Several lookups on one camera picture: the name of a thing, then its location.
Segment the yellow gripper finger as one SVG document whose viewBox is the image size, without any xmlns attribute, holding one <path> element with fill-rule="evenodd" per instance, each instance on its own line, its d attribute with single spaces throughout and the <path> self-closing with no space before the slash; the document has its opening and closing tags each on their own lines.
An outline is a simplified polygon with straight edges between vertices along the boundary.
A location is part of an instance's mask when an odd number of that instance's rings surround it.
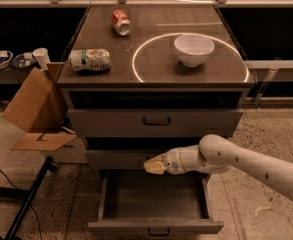
<svg viewBox="0 0 293 240">
<path fill-rule="evenodd" d="M 155 162 L 163 161 L 165 157 L 166 157 L 166 152 L 153 157 L 149 161 L 155 161 Z"/>
<path fill-rule="evenodd" d="M 162 161 L 146 161 L 144 163 L 144 168 L 148 173 L 162 175 L 167 170 L 167 167 Z"/>
</svg>

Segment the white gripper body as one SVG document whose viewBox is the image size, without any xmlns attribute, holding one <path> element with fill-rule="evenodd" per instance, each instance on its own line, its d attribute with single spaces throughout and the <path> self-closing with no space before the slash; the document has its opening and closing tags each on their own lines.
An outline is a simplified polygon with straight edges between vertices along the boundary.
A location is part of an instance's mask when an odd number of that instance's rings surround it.
<svg viewBox="0 0 293 240">
<path fill-rule="evenodd" d="M 172 175 L 185 173 L 181 161 L 181 151 L 181 148 L 174 148 L 167 151 L 163 156 L 163 163 L 166 167 L 166 171 Z"/>
</svg>

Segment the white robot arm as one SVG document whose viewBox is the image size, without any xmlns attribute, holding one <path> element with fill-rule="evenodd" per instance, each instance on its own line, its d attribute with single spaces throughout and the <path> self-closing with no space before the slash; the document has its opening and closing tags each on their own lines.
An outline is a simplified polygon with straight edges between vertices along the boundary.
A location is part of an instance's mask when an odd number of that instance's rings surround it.
<svg viewBox="0 0 293 240">
<path fill-rule="evenodd" d="M 197 145 L 173 148 L 144 162 L 148 173 L 224 173 L 232 166 L 293 201 L 293 163 L 239 147 L 218 135 Z"/>
</svg>

